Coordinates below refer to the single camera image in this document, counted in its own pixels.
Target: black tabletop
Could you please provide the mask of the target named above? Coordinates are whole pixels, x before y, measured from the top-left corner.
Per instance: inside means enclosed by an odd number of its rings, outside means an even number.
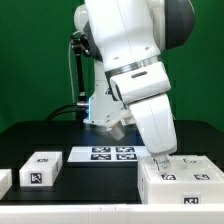
[[[175,121],[181,155],[206,155],[224,170],[224,134],[200,121]],[[74,163],[72,146],[143,145],[135,128],[115,141],[79,121],[28,121],[0,134],[0,169],[12,169],[13,185],[0,205],[139,203],[137,162]],[[20,187],[19,169],[35,151],[62,151],[63,167],[52,187]]]

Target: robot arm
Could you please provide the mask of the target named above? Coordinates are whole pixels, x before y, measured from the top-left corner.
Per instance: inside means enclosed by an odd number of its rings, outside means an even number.
[[[166,156],[176,151],[176,134],[165,94],[170,83],[157,56],[189,37],[194,26],[190,1],[85,0],[75,24],[102,62],[113,97],[131,112],[149,153],[166,168]],[[105,126],[113,127],[122,116]]]

